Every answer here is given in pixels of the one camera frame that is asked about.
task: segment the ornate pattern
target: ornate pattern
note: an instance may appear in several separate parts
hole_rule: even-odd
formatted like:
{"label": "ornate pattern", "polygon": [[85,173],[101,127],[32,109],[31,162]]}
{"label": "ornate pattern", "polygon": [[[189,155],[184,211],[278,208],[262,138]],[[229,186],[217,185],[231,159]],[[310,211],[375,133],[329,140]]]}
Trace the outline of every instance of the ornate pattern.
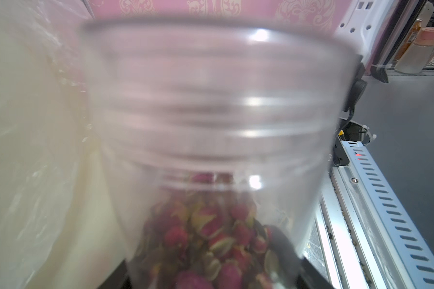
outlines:
{"label": "ornate pattern", "polygon": [[283,0],[275,13],[275,20],[329,31],[335,8],[334,0]]}
{"label": "ornate pattern", "polygon": [[119,0],[122,14],[133,15],[156,15],[153,0]]}
{"label": "ornate pattern", "polygon": [[101,7],[104,4],[104,0],[88,0],[88,4],[90,4],[91,7]]}
{"label": "ornate pattern", "polygon": [[190,15],[232,17],[241,13],[241,0],[188,0],[186,3]]}

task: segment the black cable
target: black cable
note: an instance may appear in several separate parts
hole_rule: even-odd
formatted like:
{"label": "black cable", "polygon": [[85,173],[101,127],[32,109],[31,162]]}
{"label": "black cable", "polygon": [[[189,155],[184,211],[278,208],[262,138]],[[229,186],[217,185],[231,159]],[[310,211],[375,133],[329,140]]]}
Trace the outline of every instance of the black cable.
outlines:
{"label": "black cable", "polygon": [[365,128],[363,128],[363,131],[355,131],[355,132],[351,132],[351,133],[347,133],[347,134],[350,136],[350,135],[353,135],[353,134],[365,134],[367,132],[368,132],[368,130],[365,129]]}
{"label": "black cable", "polygon": [[353,118],[353,114],[355,113],[355,107],[351,107],[349,110],[349,116],[346,119],[346,122],[342,125],[342,127],[337,131],[337,135],[341,132],[341,130],[345,129],[346,126],[349,124],[350,120]]}

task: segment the clear plastic container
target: clear plastic container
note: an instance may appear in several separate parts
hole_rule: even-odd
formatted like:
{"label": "clear plastic container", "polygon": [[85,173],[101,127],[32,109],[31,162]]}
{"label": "clear plastic container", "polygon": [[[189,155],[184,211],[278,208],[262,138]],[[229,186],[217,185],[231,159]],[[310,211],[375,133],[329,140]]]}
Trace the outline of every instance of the clear plastic container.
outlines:
{"label": "clear plastic container", "polygon": [[395,65],[395,70],[405,74],[417,74],[430,61],[434,51],[434,27],[422,28],[417,38]]}
{"label": "clear plastic container", "polygon": [[184,18],[93,23],[82,43],[134,288],[290,287],[271,230],[301,256],[353,50]]}

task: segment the metal shelf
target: metal shelf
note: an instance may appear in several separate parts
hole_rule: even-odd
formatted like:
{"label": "metal shelf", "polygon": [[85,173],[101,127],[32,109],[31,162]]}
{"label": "metal shelf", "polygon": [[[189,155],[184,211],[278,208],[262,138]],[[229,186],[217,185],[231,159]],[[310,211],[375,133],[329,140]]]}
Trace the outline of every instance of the metal shelf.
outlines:
{"label": "metal shelf", "polygon": [[310,240],[322,247],[318,267],[337,289],[434,288],[434,255],[370,153],[342,145],[350,163],[325,178]]}

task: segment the perforated metal strip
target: perforated metal strip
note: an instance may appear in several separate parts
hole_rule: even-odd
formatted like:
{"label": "perforated metal strip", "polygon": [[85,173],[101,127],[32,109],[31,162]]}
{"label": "perforated metal strip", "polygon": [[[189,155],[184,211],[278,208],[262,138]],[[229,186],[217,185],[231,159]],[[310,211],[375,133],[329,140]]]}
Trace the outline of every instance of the perforated metal strip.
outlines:
{"label": "perforated metal strip", "polygon": [[361,142],[346,142],[350,161],[358,171],[381,221],[416,288],[434,288],[434,255]]}

